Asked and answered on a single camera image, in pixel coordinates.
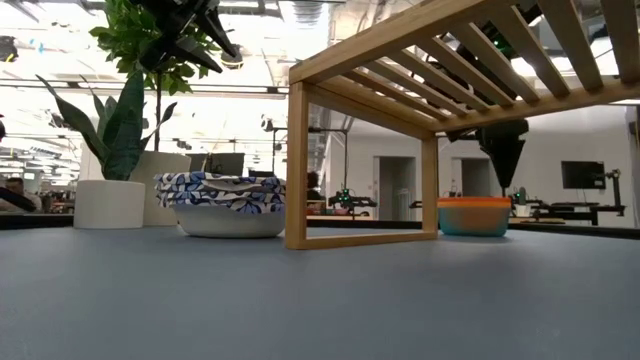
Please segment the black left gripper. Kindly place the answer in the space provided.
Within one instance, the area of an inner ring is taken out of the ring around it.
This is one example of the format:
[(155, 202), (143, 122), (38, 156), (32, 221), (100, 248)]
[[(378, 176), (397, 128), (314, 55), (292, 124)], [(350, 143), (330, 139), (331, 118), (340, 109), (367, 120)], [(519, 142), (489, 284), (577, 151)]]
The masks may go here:
[(203, 30), (226, 54), (231, 57), (238, 55), (219, 20), (215, 0), (132, 0), (132, 4), (149, 13), (161, 33), (139, 57), (144, 68), (159, 68), (175, 57), (221, 73), (222, 68), (205, 48), (185, 34), (192, 24)]

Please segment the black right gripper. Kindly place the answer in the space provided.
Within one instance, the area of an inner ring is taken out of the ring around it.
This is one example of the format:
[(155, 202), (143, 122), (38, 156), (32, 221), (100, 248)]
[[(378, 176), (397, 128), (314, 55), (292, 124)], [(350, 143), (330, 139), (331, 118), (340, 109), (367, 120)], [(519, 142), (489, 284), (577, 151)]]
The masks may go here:
[(521, 135), (528, 131), (529, 123), (526, 119), (515, 119), (495, 123), (484, 126), (478, 130), (478, 142), (484, 144), (481, 145), (480, 148), (489, 156), (502, 189), (507, 189), (511, 186), (518, 161), (524, 148), (523, 141), (502, 140), (518, 140)]

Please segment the orange plastic bowl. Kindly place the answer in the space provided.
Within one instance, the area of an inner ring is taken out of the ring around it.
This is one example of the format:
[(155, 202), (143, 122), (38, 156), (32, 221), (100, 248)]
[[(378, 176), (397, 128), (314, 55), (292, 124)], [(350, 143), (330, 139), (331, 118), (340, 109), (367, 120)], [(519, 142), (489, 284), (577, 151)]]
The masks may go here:
[(511, 200), (507, 197), (441, 197), (439, 208), (500, 208), (510, 209)]

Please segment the teal plastic bowl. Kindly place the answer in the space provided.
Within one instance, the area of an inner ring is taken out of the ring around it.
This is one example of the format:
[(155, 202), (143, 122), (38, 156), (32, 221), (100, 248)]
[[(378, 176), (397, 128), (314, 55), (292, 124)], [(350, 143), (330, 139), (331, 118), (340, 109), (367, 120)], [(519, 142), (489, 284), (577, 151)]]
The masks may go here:
[(508, 228), (510, 211), (506, 208), (439, 208), (438, 220), (446, 235), (501, 237)]

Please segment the blue patterned paper bowl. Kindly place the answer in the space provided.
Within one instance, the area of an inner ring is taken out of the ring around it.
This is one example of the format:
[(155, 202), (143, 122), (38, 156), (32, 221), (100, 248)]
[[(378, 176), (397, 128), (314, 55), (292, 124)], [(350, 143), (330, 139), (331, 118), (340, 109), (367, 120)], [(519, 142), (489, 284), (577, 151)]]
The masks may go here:
[(231, 188), (240, 186), (279, 188), (286, 186), (286, 181), (278, 177), (243, 177), (203, 171), (156, 174), (153, 180), (156, 182), (156, 189), (163, 191), (195, 191), (198, 186), (227, 186)]
[(285, 228), (285, 205), (235, 199), (166, 199), (159, 204), (174, 211), (182, 230), (194, 237), (272, 238)]

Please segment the wooden slatted shelf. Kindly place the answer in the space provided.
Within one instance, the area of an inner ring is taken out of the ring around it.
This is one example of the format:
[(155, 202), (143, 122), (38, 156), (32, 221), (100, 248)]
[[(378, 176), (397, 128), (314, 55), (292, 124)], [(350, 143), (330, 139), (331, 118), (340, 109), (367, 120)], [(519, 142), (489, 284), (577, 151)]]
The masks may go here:
[[(617, 77), (606, 80), (573, 0), (536, 0), (579, 80), (568, 85), (517, 9), (517, 0), (425, 0), (293, 66), (289, 72), (285, 243), (296, 250), (433, 240), (437, 230), (437, 134), (478, 128), (640, 96), (640, 29), (636, 0), (599, 0)], [(490, 106), (454, 80), (427, 50), (440, 38), (451, 48), (490, 21), (517, 55), (511, 70), (531, 86), (514, 105)], [(422, 228), (414, 233), (307, 234), (309, 108), (341, 112), (421, 143)]]

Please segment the leafy green plant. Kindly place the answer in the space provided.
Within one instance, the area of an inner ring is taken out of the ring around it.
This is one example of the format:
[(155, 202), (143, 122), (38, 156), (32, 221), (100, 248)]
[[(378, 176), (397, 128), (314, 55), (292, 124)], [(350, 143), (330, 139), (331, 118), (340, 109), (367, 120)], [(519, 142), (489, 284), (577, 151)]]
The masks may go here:
[(175, 57), (165, 60), (154, 71), (144, 69), (139, 59), (151, 42), (161, 35), (153, 16), (130, 0), (105, 0), (104, 12), (107, 25), (96, 26), (89, 33), (97, 39), (98, 47), (107, 53), (106, 60), (116, 64), (119, 73), (127, 77), (136, 70), (144, 73), (145, 87), (155, 91), (155, 127), (158, 127), (165, 115), (162, 93), (192, 93), (189, 80), (195, 75), (201, 79), (209, 74), (209, 70)]

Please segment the black background robot station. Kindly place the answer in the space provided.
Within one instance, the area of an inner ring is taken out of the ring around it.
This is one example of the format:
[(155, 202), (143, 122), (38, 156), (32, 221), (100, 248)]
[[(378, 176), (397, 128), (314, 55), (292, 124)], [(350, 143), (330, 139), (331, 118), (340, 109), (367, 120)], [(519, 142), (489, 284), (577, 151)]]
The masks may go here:
[(601, 213), (612, 213), (617, 217), (625, 215), (626, 206), (622, 204), (620, 176), (619, 169), (613, 169), (602, 174), (590, 174), (592, 180), (602, 185), (607, 180), (612, 181), (613, 205), (592, 202), (556, 202), (549, 204), (542, 200), (526, 200), (524, 190), (519, 190), (511, 196), (513, 200), (513, 215), (515, 218), (520, 219), (520, 223), (565, 224), (567, 221), (585, 221), (591, 226), (599, 226), (599, 215)]

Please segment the grey door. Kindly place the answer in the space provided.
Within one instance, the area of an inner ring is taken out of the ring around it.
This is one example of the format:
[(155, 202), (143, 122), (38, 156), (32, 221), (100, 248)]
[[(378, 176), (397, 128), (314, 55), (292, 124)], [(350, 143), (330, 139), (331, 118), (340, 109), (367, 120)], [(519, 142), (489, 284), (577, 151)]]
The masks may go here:
[(416, 199), (416, 159), (382, 156), (378, 160), (378, 219), (413, 221)]

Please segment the grey computer monitor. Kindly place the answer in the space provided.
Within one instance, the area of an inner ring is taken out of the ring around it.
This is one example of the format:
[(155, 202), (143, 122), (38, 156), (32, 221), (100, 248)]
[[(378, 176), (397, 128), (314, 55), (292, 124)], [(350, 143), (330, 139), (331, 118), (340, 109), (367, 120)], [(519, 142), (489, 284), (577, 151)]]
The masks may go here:
[(202, 153), (189, 154), (192, 172), (241, 176), (244, 169), (244, 153)]

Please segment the large white plant pot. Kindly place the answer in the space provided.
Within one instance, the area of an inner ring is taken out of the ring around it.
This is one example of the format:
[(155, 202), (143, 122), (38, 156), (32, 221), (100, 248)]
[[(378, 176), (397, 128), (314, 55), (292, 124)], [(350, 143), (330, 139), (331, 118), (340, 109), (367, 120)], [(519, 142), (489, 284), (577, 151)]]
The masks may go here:
[(189, 170), (191, 159), (182, 154), (144, 151), (136, 168), (130, 176), (130, 181), (143, 183), (144, 191), (144, 227), (176, 226), (177, 219), (173, 210), (160, 205), (155, 189), (154, 177), (164, 173), (180, 173)]

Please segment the dark green snake plant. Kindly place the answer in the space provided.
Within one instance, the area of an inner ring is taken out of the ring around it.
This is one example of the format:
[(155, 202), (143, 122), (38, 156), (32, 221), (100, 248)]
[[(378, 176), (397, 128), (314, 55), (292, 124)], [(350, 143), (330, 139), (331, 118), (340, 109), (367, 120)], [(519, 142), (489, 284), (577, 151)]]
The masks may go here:
[(97, 127), (82, 110), (60, 97), (48, 81), (39, 75), (36, 78), (55, 98), (62, 119), (82, 135), (89, 150), (98, 159), (105, 180), (128, 181), (130, 179), (148, 142), (172, 117), (177, 105), (177, 103), (169, 105), (156, 128), (150, 135), (143, 137), (145, 102), (142, 71), (135, 71), (127, 79), (117, 100), (109, 97), (103, 103), (90, 89), (94, 107), (99, 116)]

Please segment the person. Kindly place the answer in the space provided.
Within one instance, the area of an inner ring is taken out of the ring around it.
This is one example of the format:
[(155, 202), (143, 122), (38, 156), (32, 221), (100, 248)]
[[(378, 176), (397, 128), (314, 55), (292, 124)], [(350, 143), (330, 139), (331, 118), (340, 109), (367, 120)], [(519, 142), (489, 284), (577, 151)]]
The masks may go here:
[(307, 173), (307, 199), (311, 201), (320, 201), (324, 197), (318, 191), (319, 174), (315, 171)]
[(41, 210), (40, 198), (25, 191), (21, 178), (9, 178), (0, 185), (0, 212), (37, 213)]

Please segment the small white plant pot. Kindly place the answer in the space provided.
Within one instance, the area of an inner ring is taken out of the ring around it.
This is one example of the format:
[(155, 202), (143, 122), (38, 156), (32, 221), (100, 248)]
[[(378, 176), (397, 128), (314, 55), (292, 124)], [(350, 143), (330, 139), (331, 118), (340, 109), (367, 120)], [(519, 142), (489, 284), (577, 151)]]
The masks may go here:
[(78, 229), (143, 227), (145, 185), (116, 180), (77, 183), (73, 226)]

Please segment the black wall monitor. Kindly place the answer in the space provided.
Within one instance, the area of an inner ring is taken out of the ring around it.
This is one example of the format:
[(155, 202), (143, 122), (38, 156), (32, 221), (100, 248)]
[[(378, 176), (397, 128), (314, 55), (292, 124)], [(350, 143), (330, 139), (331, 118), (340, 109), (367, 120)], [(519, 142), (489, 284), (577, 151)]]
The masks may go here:
[(564, 189), (606, 188), (606, 175), (603, 162), (562, 161), (562, 183)]

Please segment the thin black stand frame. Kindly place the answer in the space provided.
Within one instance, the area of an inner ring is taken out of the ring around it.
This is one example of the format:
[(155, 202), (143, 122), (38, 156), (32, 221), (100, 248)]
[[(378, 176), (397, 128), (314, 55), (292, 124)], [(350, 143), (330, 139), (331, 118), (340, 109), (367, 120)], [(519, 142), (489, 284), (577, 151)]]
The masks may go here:
[[(275, 151), (276, 151), (276, 134), (278, 131), (287, 131), (286, 127), (273, 127), (270, 130), (263, 129), (265, 132), (272, 134), (272, 172), (275, 173)], [(346, 129), (334, 129), (334, 128), (320, 128), (309, 127), (309, 133), (341, 133), (343, 135), (343, 147), (344, 147), (344, 179), (343, 189), (348, 188), (348, 165), (349, 165), (349, 150), (348, 150), (348, 130)]]

